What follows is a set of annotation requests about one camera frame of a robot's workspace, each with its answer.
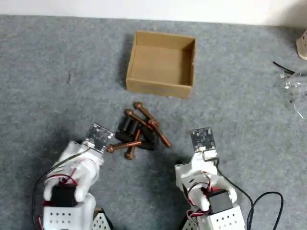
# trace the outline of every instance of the red wire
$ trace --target red wire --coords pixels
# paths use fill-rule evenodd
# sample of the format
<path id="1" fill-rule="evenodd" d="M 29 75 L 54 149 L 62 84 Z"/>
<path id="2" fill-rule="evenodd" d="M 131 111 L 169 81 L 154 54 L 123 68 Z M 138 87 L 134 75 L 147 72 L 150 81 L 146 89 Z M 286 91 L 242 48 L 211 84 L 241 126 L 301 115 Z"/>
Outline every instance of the red wire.
<path id="1" fill-rule="evenodd" d="M 41 216 L 38 217 L 38 223 L 39 223 L 40 230 L 43 230 L 41 218 L 42 218 Z"/>
<path id="2" fill-rule="evenodd" d="M 76 182 L 74 179 L 72 179 L 72 177 L 71 177 L 71 176 L 66 175 L 66 174 L 55 174 L 55 175 L 52 175 L 52 176 L 48 177 L 47 179 L 49 179 L 49 178 L 53 178 L 53 177 L 57 177 L 57 176 L 66 176 L 66 177 L 68 177 L 68 180 L 70 179 L 70 180 L 72 180 L 72 182 L 73 182 L 75 185 L 78 185 L 78 183 L 77 183 L 77 182 Z"/>

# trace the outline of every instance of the screw head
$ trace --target screw head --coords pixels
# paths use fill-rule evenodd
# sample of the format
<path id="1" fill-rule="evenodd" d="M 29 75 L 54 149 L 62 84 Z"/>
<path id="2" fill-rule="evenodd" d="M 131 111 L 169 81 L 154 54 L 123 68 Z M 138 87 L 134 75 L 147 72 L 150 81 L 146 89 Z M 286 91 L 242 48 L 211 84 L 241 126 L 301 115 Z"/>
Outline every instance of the screw head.
<path id="1" fill-rule="evenodd" d="M 133 160 L 135 158 L 135 156 L 133 154 L 131 154 L 130 152 L 125 152 L 125 158 L 127 160 Z"/>
<path id="2" fill-rule="evenodd" d="M 107 147 L 107 151 L 108 151 L 108 152 L 114 152 L 113 145 L 109 145 L 109 146 Z"/>
<path id="3" fill-rule="evenodd" d="M 133 110 L 132 110 L 132 109 L 126 109 L 126 110 L 125 110 L 125 114 L 127 114 L 128 116 L 130 116 L 131 114 L 133 114 Z"/>
<path id="4" fill-rule="evenodd" d="M 134 107 L 135 107 L 136 109 L 141 108 L 142 106 L 143 106 L 142 102 L 135 102 L 135 103 L 134 103 Z"/>

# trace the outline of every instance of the clear plastic bag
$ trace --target clear plastic bag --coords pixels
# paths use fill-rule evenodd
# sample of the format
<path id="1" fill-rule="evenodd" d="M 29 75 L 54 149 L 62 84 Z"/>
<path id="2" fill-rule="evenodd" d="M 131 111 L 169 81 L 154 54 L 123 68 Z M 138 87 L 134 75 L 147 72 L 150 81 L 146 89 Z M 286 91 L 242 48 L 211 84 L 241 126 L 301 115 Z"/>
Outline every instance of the clear plastic bag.
<path id="1" fill-rule="evenodd" d="M 290 77 L 281 74 L 289 101 L 302 119 L 307 119 L 307 68 L 295 72 Z"/>

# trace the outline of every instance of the cardboard box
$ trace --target cardboard box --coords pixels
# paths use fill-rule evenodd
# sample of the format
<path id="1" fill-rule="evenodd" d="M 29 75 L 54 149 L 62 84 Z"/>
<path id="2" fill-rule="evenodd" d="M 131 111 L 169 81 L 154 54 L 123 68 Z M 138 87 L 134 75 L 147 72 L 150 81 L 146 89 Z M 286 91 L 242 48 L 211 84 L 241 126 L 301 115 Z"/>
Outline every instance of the cardboard box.
<path id="1" fill-rule="evenodd" d="M 127 90 L 187 98 L 193 87 L 195 38 L 137 31 Z"/>

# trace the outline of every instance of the copper bolt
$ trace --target copper bolt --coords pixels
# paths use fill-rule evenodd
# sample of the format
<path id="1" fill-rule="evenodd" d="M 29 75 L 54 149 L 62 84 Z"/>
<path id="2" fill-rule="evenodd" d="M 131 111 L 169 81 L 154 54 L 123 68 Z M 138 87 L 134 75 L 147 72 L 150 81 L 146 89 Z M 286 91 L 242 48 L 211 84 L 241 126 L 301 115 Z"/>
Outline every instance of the copper bolt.
<path id="1" fill-rule="evenodd" d="M 166 138 L 166 136 L 163 134 L 161 129 L 157 126 L 155 120 L 150 119 L 148 123 L 155 129 L 156 133 L 159 135 L 160 139 L 162 140 L 163 144 L 167 147 L 171 147 L 171 143 L 169 140 Z"/>
<path id="2" fill-rule="evenodd" d="M 108 152 L 114 152 L 115 150 L 120 150 L 120 149 L 123 149 L 123 148 L 140 145 L 141 143 L 142 142 L 140 140 L 137 140 L 137 141 L 123 143 L 123 144 L 109 145 L 107 147 L 107 151 Z"/>
<path id="3" fill-rule="evenodd" d="M 138 122 L 140 122 L 142 125 L 146 126 L 147 128 L 149 128 L 151 131 L 153 130 L 153 128 L 151 126 L 149 126 L 142 118 L 140 118 L 139 116 L 137 116 L 132 109 L 126 109 L 125 110 L 125 114 L 128 116 L 131 116 L 133 119 L 137 120 Z"/>
<path id="4" fill-rule="evenodd" d="M 138 130 L 136 131 L 136 133 L 135 133 L 135 136 L 134 136 L 134 140 L 135 140 L 135 141 L 139 140 L 140 134 L 141 134 L 141 131 L 138 129 Z M 135 147 L 136 147 L 136 146 L 132 146 L 132 147 L 130 147 L 130 148 L 128 149 L 127 152 L 125 152 L 125 158 L 126 158 L 127 160 L 133 160 L 133 159 L 135 158 L 135 156 L 134 156 Z"/>
<path id="5" fill-rule="evenodd" d="M 140 110 L 148 119 L 155 120 L 155 123 L 157 124 L 157 126 L 160 126 L 159 122 L 156 119 L 154 119 L 154 117 L 149 113 L 147 109 L 143 107 L 142 102 L 135 102 L 133 105 L 136 109 Z"/>

